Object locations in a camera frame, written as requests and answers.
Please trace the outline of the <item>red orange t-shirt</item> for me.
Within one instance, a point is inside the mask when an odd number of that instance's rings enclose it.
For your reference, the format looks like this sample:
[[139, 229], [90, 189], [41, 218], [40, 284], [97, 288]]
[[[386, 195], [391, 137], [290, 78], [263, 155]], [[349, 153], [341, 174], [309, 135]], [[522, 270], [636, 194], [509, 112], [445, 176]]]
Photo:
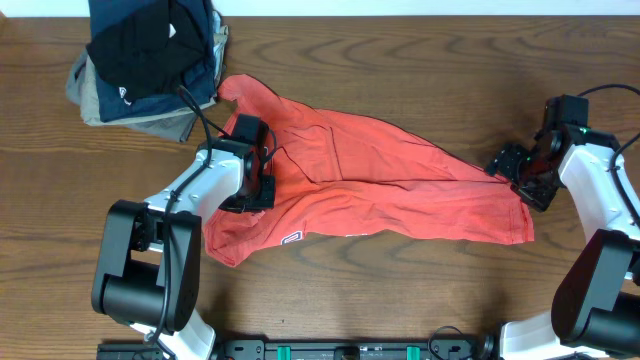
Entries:
[[504, 178], [417, 135], [375, 118], [311, 108], [248, 75], [227, 78], [219, 95], [236, 106], [230, 125], [254, 115], [275, 134], [267, 167], [275, 178], [273, 207], [219, 211], [205, 225], [207, 254], [227, 266], [311, 233], [389, 230], [500, 245], [534, 238], [529, 209]]

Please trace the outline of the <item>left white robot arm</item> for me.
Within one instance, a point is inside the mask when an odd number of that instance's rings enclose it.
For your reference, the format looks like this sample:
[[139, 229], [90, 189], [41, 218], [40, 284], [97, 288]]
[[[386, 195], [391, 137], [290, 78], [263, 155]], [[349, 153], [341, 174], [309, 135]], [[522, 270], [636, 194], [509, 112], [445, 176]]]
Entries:
[[204, 142], [193, 162], [142, 202], [107, 212], [91, 305], [143, 337], [98, 346], [99, 359], [213, 359], [217, 334], [195, 308], [203, 226], [215, 212], [272, 206], [274, 152], [261, 140]]

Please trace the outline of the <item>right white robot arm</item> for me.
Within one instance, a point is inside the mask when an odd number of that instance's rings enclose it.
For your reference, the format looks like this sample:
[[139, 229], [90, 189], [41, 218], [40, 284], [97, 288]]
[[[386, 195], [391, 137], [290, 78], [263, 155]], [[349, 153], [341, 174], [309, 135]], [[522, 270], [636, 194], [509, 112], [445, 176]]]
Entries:
[[532, 149], [507, 144], [487, 166], [539, 211], [569, 191], [586, 245], [555, 292], [550, 311], [508, 322], [479, 343], [479, 359], [626, 359], [639, 354], [639, 199], [626, 176], [623, 146], [586, 126], [541, 132]]

